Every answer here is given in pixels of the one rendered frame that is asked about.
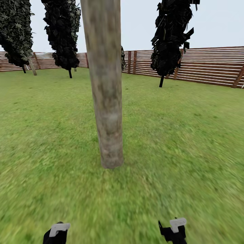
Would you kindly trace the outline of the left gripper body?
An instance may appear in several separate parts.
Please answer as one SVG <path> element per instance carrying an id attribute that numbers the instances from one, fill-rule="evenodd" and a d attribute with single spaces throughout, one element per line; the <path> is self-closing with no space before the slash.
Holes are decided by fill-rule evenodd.
<path id="1" fill-rule="evenodd" d="M 43 244 L 65 244 L 67 239 L 67 231 L 59 231 L 55 237 L 49 237 L 50 232 L 44 234 Z"/>

